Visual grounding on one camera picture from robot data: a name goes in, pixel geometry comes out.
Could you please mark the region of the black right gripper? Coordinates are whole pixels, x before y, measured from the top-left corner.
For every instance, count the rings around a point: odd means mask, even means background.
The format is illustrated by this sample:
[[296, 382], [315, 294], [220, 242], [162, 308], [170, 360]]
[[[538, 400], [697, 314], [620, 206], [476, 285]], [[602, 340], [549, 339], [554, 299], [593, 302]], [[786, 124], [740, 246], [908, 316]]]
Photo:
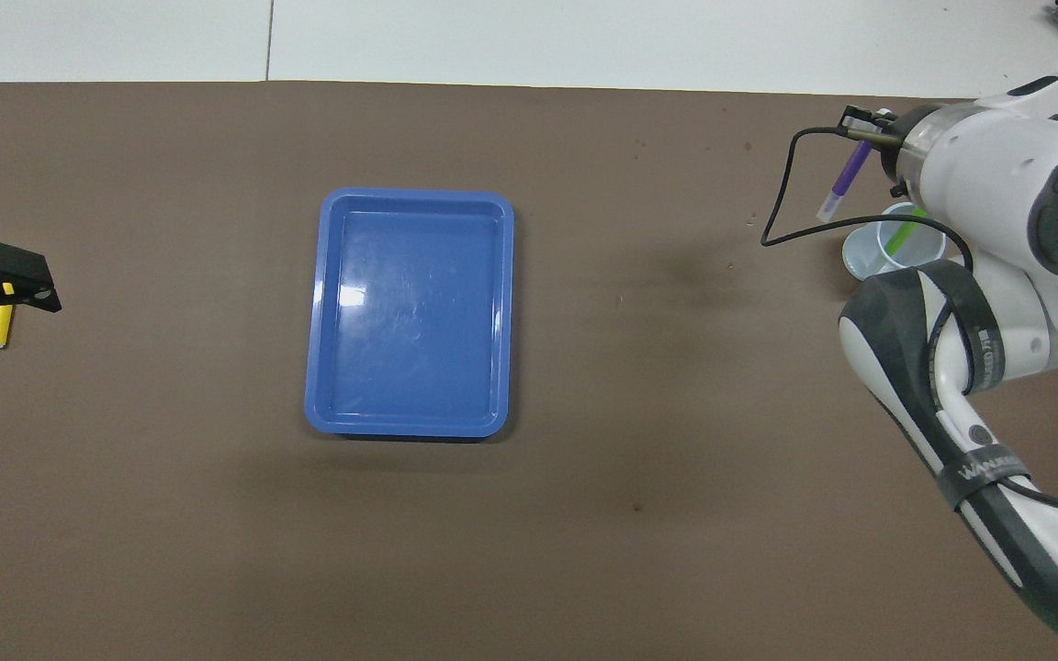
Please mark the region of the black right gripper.
[[882, 169], [892, 184], [889, 194], [894, 199], [902, 199], [907, 192], [900, 175], [900, 154], [906, 149], [908, 134], [918, 124], [918, 110], [910, 110], [898, 116], [887, 108], [869, 110], [847, 105], [841, 113], [839, 125], [849, 130], [881, 130], [884, 137], [895, 139], [894, 146], [879, 148]]

